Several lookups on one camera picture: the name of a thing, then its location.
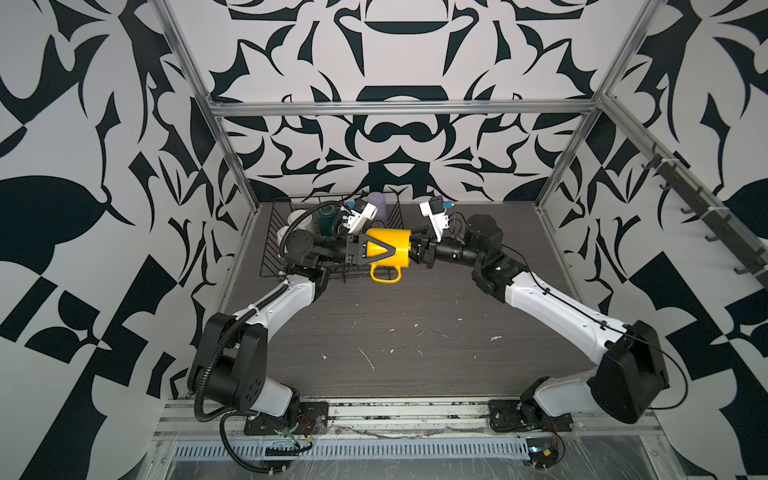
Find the yellow ceramic mug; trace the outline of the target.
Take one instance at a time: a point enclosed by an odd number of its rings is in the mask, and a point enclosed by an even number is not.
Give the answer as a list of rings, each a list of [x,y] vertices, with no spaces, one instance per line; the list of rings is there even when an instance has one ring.
[[[365,259],[370,261],[370,277],[380,284],[396,284],[402,279],[402,270],[410,265],[411,232],[404,229],[371,228],[366,232]],[[378,268],[391,268],[393,279],[379,278]]]

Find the green mug white inside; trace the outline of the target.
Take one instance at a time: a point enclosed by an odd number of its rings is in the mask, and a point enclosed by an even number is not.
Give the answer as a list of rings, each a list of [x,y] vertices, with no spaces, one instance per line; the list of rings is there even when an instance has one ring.
[[[322,236],[333,236],[335,223],[341,214],[338,205],[325,205],[316,212],[318,232]]]

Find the black wire dish rack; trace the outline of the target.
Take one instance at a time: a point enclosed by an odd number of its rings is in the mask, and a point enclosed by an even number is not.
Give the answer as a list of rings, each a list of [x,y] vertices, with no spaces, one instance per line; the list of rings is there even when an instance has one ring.
[[[405,189],[386,187],[383,192],[385,202],[385,218],[370,220],[366,228],[395,228],[404,229],[401,199]],[[280,247],[285,237],[285,232],[294,223],[289,216],[298,210],[309,210],[317,204],[328,201],[352,202],[358,197],[366,197],[367,190],[358,193],[334,194],[319,193],[312,195],[286,195],[276,197],[271,202],[271,210],[268,215],[268,226],[263,241],[263,250],[259,266],[261,278],[277,278],[285,273],[286,262],[282,256]]]

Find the lilac plastic cup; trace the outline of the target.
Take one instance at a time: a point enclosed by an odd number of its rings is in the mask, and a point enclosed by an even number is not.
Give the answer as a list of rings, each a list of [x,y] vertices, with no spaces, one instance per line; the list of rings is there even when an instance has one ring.
[[[371,192],[367,195],[366,201],[376,208],[374,220],[385,222],[387,220],[387,204],[384,194],[381,192]]]

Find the white mug red inside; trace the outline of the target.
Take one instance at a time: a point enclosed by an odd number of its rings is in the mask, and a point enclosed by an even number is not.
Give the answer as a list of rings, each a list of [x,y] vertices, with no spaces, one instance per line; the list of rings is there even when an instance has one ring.
[[[291,212],[287,219],[287,225],[293,227],[295,230],[305,230],[310,233],[316,232],[314,216],[307,210],[295,210]]]

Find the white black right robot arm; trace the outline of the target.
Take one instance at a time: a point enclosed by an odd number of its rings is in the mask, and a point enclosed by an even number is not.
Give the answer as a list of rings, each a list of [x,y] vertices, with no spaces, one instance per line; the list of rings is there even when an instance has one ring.
[[[574,413],[603,413],[635,424],[657,411],[656,397],[669,386],[678,363],[661,347],[657,331],[601,314],[541,279],[525,257],[503,242],[488,215],[469,218],[463,237],[423,227],[410,240],[410,258],[428,268],[438,261],[470,268],[475,285],[558,333],[584,353],[593,368],[566,377],[542,377],[514,401],[489,405],[496,432],[555,431]]]

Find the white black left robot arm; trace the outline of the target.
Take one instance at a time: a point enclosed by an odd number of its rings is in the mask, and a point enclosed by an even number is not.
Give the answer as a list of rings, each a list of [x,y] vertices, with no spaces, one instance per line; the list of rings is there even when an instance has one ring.
[[[303,211],[291,222],[278,244],[285,276],[261,299],[234,314],[214,314],[206,323],[189,371],[187,387],[194,395],[193,412],[201,423],[218,421],[225,451],[240,467],[270,474],[272,468],[239,456],[227,438],[232,417],[260,417],[276,433],[292,435],[300,415],[297,390],[267,375],[268,347],[274,334],[325,291],[333,270],[367,266],[407,268],[411,233],[404,229],[368,228],[375,205],[363,200],[352,206],[336,201],[341,212],[329,236],[302,227],[325,208]]]

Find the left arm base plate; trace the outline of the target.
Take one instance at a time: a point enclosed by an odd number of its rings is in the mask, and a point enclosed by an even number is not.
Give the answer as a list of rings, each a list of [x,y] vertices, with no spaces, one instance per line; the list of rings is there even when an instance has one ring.
[[[290,407],[287,418],[265,414],[249,416],[243,433],[246,436],[277,435],[288,431],[294,435],[310,435],[327,426],[329,403],[325,401],[300,401],[297,407]]]

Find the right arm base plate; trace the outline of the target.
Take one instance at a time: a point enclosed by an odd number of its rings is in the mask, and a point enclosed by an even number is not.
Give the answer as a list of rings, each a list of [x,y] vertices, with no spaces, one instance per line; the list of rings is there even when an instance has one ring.
[[[570,414],[549,416],[533,400],[490,400],[489,426],[497,433],[571,432]]]

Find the black wall hook rail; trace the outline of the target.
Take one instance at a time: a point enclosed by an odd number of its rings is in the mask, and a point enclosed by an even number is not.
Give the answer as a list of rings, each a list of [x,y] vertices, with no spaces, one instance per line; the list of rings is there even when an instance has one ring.
[[[663,192],[673,192],[683,202],[681,213],[702,221],[710,234],[705,240],[722,243],[738,260],[733,269],[736,275],[749,275],[767,290],[767,246],[735,211],[699,180],[684,162],[665,155],[657,143],[651,146],[651,157],[643,166],[644,171],[659,175]]]

